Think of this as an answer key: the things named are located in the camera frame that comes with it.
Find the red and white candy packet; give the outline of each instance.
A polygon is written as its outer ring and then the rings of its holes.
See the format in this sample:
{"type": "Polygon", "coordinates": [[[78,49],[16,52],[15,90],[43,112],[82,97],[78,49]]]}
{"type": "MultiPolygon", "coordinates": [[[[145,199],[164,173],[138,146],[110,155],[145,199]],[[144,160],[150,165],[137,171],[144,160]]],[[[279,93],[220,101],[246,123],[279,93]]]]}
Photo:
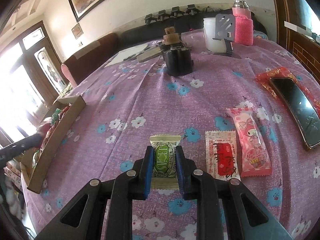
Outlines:
{"type": "Polygon", "coordinates": [[[262,135],[254,121],[252,108],[227,108],[233,118],[242,147],[241,177],[267,176],[272,173],[271,161],[262,135]]]}
{"type": "Polygon", "coordinates": [[[240,180],[235,131],[205,132],[207,172],[215,179],[240,180]]]}

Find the black cylindrical container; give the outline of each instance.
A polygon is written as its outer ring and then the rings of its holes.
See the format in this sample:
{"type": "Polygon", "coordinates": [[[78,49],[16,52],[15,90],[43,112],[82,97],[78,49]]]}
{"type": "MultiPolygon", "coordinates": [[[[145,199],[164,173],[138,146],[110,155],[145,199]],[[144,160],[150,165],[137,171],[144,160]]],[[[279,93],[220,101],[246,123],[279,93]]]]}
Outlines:
{"type": "Polygon", "coordinates": [[[173,47],[164,52],[164,60],[170,76],[184,76],[192,73],[193,61],[188,48],[173,47]]]}

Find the candy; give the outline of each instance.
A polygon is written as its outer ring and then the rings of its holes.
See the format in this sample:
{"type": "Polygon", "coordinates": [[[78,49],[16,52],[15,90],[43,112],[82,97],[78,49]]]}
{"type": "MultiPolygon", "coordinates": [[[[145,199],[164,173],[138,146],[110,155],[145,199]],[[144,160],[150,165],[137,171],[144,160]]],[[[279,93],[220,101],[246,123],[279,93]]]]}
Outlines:
{"type": "Polygon", "coordinates": [[[215,179],[240,179],[236,162],[236,132],[205,132],[207,172],[215,179]]]}
{"type": "Polygon", "coordinates": [[[176,146],[180,141],[180,135],[159,134],[150,137],[150,143],[154,148],[152,188],[179,189],[176,172],[176,146]]]}
{"type": "Polygon", "coordinates": [[[227,108],[227,113],[235,122],[242,147],[241,177],[270,175],[271,162],[262,135],[252,117],[252,108],[227,108]]]}

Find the smartphone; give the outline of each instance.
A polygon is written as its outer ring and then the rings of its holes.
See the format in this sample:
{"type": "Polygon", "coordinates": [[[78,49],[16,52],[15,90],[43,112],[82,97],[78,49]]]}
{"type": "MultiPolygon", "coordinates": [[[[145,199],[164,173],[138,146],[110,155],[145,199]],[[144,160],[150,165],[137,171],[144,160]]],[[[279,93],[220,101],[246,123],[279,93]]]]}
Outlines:
{"type": "Polygon", "coordinates": [[[320,145],[320,118],[297,84],[291,78],[271,78],[270,83],[289,107],[307,149],[320,145]]]}

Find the phone screen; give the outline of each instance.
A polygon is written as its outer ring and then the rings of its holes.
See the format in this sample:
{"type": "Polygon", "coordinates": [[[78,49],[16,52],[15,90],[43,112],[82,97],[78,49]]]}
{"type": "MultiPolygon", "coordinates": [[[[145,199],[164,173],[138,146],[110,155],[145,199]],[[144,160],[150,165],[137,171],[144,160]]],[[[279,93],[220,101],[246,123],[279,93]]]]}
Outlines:
{"type": "Polygon", "coordinates": [[[319,144],[319,116],[297,84],[290,78],[272,78],[271,83],[282,94],[283,99],[295,115],[307,144],[311,147],[319,144]]]}

